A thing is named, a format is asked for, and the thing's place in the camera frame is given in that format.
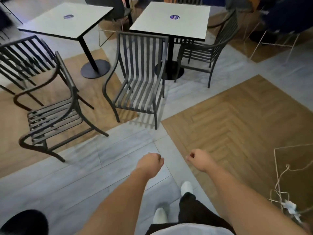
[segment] foot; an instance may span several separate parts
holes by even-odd
[[[153,217],[154,224],[167,223],[167,215],[163,208],[158,208]]]
[[[185,181],[183,184],[182,184],[182,187],[180,189],[180,193],[182,194],[182,197],[185,193],[191,193],[193,194],[194,193],[194,190],[193,190],[193,186],[192,184],[189,182],[189,181]]]

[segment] hand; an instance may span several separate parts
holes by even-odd
[[[210,165],[215,165],[215,160],[201,149],[193,149],[189,156],[186,156],[186,160],[191,162],[199,171],[207,172]]]
[[[164,158],[160,154],[148,153],[138,161],[136,170],[141,170],[149,180],[157,175],[163,164]]]

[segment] gray tile floor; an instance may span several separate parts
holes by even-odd
[[[27,20],[65,0],[49,0],[45,5],[38,5],[38,0],[18,1],[19,5],[13,2],[10,4],[12,11],[18,12]],[[28,11],[29,8],[34,9],[34,6],[37,7],[35,12]],[[23,36],[14,29],[10,34],[12,40]],[[60,51],[63,58],[83,52],[75,41],[40,37],[44,38],[53,50]],[[208,33],[206,41],[211,40],[212,36]],[[91,30],[85,41],[90,50],[97,49],[97,31]],[[116,40],[108,40],[102,48],[113,62]],[[174,59],[178,48],[179,46],[175,46]],[[207,89],[208,75],[191,70],[186,70],[177,83],[166,82],[166,97],[162,99],[158,112],[158,130],[154,130],[153,117],[140,114],[131,122],[109,130],[108,138],[99,135],[61,152],[66,163],[50,157],[1,178],[0,226],[20,211],[39,209],[48,218],[50,234],[76,233],[99,203],[129,176],[139,158],[147,152],[159,152],[165,158],[165,165],[147,184],[136,235],[146,232],[159,204],[169,205],[169,221],[178,220],[179,187],[186,180],[192,183],[197,199],[216,213],[160,121],[257,74],[313,110],[313,42],[295,47],[289,62],[284,64],[286,56],[287,52],[283,52],[255,64],[232,47],[226,46],[216,64],[210,89]],[[120,67],[117,67],[116,73],[122,80]]]

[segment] sticker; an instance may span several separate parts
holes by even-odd
[[[72,14],[63,16],[64,19],[70,19],[70,18],[73,18],[73,17],[74,17],[74,15],[72,15]]]
[[[173,20],[178,20],[178,19],[180,18],[180,16],[178,16],[178,15],[172,15],[172,16],[170,16],[170,18],[173,19]]]

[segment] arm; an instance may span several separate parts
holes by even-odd
[[[160,154],[143,156],[126,181],[99,205],[79,235],[133,235],[146,184],[163,164]]]
[[[186,159],[212,179],[238,235],[307,235],[266,198],[219,166],[205,151],[194,149]]]

